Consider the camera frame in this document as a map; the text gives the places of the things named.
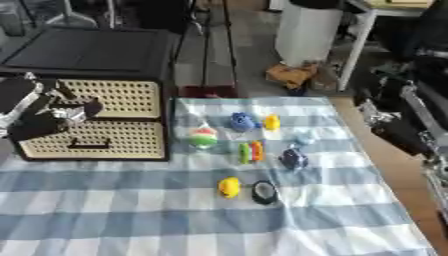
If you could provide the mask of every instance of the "black roll of tape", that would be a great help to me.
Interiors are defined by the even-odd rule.
[[[278,193],[274,184],[269,181],[259,181],[252,187],[252,199],[259,204],[269,205],[278,201]]]

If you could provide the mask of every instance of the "drawer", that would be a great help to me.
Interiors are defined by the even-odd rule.
[[[167,159],[163,126],[157,122],[87,121],[69,131],[16,142],[28,160]]]
[[[78,105],[98,97],[103,111],[98,117],[159,118],[161,92],[150,81],[58,80],[75,95],[74,100],[59,101],[57,105]]]

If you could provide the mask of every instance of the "blue and white checkered tablecloth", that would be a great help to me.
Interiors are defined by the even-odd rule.
[[[169,163],[25,162],[0,168],[1,256],[436,255],[356,139],[323,98],[180,99]],[[241,135],[233,112],[277,114],[280,130]],[[207,122],[219,143],[187,144]],[[307,169],[277,157],[300,132],[316,142]],[[263,139],[266,159],[241,165],[242,141]],[[217,182],[238,177],[234,199]],[[270,180],[281,201],[262,206],[250,186]]]

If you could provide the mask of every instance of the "yellow rubber duck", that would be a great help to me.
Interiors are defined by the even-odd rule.
[[[267,116],[264,121],[264,128],[266,128],[267,130],[277,130],[278,128],[280,128],[280,119],[278,118],[277,115],[269,115]]]
[[[228,177],[221,180],[218,189],[226,198],[234,198],[240,193],[240,181],[236,177]]]

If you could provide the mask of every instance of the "dark blue toy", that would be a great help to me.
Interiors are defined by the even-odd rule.
[[[290,148],[283,152],[279,160],[289,170],[302,170],[308,166],[308,157],[296,148]]]
[[[244,112],[233,113],[230,117],[230,126],[237,132],[247,132],[255,128],[260,128],[261,124],[255,122]]]

